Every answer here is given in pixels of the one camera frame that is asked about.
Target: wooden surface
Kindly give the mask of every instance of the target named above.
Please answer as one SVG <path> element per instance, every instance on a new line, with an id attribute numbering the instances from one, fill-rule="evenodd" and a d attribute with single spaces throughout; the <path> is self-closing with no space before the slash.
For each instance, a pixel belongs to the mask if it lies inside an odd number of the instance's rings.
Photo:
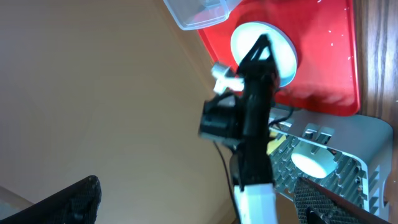
<path id="1" fill-rule="evenodd" d="M 398 1 L 355 0 L 361 111 L 394 128 L 392 172 L 385 199 L 391 223 L 398 223 Z"/>

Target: beige wall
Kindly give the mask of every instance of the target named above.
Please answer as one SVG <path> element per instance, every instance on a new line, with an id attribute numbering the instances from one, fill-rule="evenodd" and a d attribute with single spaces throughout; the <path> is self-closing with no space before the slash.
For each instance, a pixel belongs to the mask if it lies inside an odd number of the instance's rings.
<path id="1" fill-rule="evenodd" d="M 215 223 L 195 72 L 152 1 L 0 1 L 0 185 L 38 202 L 94 174 L 98 223 Z"/>
<path id="2" fill-rule="evenodd" d="M 0 219 L 6 218 L 14 213 L 20 212 L 25 208 L 29 208 L 33 203 L 10 192 L 4 187 L 0 187 Z"/>

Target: white knob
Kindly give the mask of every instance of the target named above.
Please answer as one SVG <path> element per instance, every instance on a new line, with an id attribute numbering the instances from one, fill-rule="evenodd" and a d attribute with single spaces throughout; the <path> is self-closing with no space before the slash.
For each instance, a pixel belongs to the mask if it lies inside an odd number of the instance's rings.
<path id="1" fill-rule="evenodd" d="M 312 149 L 313 145 L 300 142 L 293 149 L 292 161 L 304 173 L 315 178 L 325 178 L 337 168 L 335 156 L 324 148 L 319 148 L 313 153 Z"/>

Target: white circle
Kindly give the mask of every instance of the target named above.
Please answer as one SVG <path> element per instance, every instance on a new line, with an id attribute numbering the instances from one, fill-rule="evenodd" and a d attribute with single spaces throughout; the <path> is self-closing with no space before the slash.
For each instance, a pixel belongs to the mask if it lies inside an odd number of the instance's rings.
<path id="1" fill-rule="evenodd" d="M 290 39 L 278 28 L 265 22 L 248 22 L 240 25 L 232 34 L 231 50 L 237 64 L 250 51 L 261 34 L 268 34 L 275 63 L 280 77 L 280 86 L 288 85 L 297 71 L 297 53 Z M 264 51 L 261 58 L 269 56 Z"/>
<path id="2" fill-rule="evenodd" d="M 320 164 L 306 156 L 292 154 L 292 161 L 297 168 L 312 177 L 325 178 L 328 175 Z"/>
<path id="3" fill-rule="evenodd" d="M 315 178 L 325 178 L 336 168 L 335 155 L 329 150 L 318 148 L 312 153 L 313 145 L 300 142 L 292 151 L 292 161 L 301 171 Z"/>

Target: white plastic part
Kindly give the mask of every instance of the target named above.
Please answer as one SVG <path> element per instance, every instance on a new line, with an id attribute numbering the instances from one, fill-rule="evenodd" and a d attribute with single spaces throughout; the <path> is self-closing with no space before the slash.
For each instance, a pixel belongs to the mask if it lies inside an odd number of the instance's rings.
<path id="1" fill-rule="evenodd" d="M 292 41 L 278 28 L 265 22 L 248 22 L 240 25 L 232 34 L 231 50 L 237 64 L 250 51 L 261 34 L 268 34 L 275 62 L 279 71 L 280 87 L 288 85 L 297 71 L 297 53 Z M 269 56 L 264 51 L 261 58 Z"/>
<path id="2" fill-rule="evenodd" d="M 273 184 L 239 186 L 234 188 L 242 224 L 278 224 L 276 196 Z"/>
<path id="3" fill-rule="evenodd" d="M 233 91 L 243 91 L 243 78 L 227 77 L 228 75 L 234 75 L 230 67 L 217 62 L 211 69 L 211 75 L 216 79 L 216 85 L 213 89 L 215 93 L 222 94 L 227 88 Z"/>
<path id="4" fill-rule="evenodd" d="M 319 148 L 312 153 L 311 147 L 306 144 L 301 142 L 292 152 L 292 161 L 301 171 L 315 178 L 325 178 L 337 168 L 335 156 L 331 152 Z"/>

